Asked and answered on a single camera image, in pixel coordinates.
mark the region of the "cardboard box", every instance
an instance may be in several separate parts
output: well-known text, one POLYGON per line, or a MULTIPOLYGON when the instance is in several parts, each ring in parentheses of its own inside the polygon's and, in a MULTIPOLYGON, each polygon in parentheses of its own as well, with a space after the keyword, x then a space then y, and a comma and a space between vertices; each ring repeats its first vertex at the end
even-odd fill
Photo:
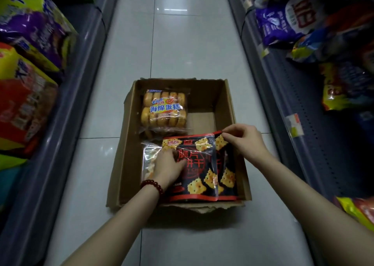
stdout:
MULTIPOLYGON (((138 131, 143 94, 147 89, 166 88, 175 91, 190 89, 187 98, 187 128, 190 128, 190 135, 211 133, 235 123, 227 80, 141 79, 135 81, 124 101, 122 130, 108 188, 107 207, 121 207, 140 190, 143 146, 138 131)), ((252 197, 244 158, 237 151, 235 151, 235 168, 239 201, 181 202, 164 204, 164 206, 207 212, 215 208, 244 205, 243 201, 251 200, 252 197)))

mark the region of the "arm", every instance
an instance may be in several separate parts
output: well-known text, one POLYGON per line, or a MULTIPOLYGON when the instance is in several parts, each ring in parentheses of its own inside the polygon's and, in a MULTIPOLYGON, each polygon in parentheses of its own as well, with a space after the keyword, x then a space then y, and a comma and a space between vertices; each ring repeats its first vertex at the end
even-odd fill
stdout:
POLYGON ((374 261, 374 234, 299 179, 267 150, 254 127, 234 124, 223 137, 258 168, 331 265, 366 266, 374 261))
MULTIPOLYGON (((160 151, 154 180, 166 190, 179 176, 185 160, 175 162, 171 150, 160 151)), ((63 266, 120 266, 159 200, 152 185, 144 186, 117 214, 83 243, 63 266)))

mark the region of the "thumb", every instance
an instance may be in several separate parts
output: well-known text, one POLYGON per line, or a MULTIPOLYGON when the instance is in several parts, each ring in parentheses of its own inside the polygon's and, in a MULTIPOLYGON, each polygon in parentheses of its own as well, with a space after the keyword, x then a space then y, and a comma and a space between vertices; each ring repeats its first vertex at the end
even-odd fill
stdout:
POLYGON ((235 137, 235 136, 233 136, 229 133, 224 133, 224 132, 222 133, 222 136, 225 139, 225 141, 227 141, 227 142, 229 142, 233 145, 236 145, 237 140, 239 139, 238 137, 235 137))
POLYGON ((178 171, 182 171, 182 169, 184 168, 184 166, 186 165, 187 163, 187 160, 186 159, 183 159, 181 160, 180 162, 177 162, 176 163, 176 168, 178 171))

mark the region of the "tile floor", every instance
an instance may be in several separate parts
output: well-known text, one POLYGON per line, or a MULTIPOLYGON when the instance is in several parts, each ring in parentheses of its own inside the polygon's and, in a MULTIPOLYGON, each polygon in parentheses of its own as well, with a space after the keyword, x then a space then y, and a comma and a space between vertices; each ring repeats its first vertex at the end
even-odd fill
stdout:
MULTIPOLYGON (((123 101, 139 78, 228 79, 237 122, 255 125, 276 155, 227 0, 118 0, 45 265, 60 265, 113 216, 105 201, 123 101)), ((155 213, 124 265, 312 265, 300 225, 247 170, 246 207, 188 213, 177 225, 173 216, 158 224, 155 213)))

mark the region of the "red bead bracelet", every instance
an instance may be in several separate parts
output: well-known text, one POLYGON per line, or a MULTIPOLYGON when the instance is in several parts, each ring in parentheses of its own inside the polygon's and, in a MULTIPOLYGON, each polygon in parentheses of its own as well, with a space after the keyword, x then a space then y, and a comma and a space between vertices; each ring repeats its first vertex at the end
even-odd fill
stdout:
POLYGON ((141 184, 140 184, 140 188, 143 188, 145 185, 147 184, 151 184, 153 185, 157 190, 158 192, 160 193, 160 197, 164 195, 164 191, 162 190, 162 187, 160 184, 158 184, 156 181, 154 181, 153 179, 147 179, 147 180, 144 180, 141 184))

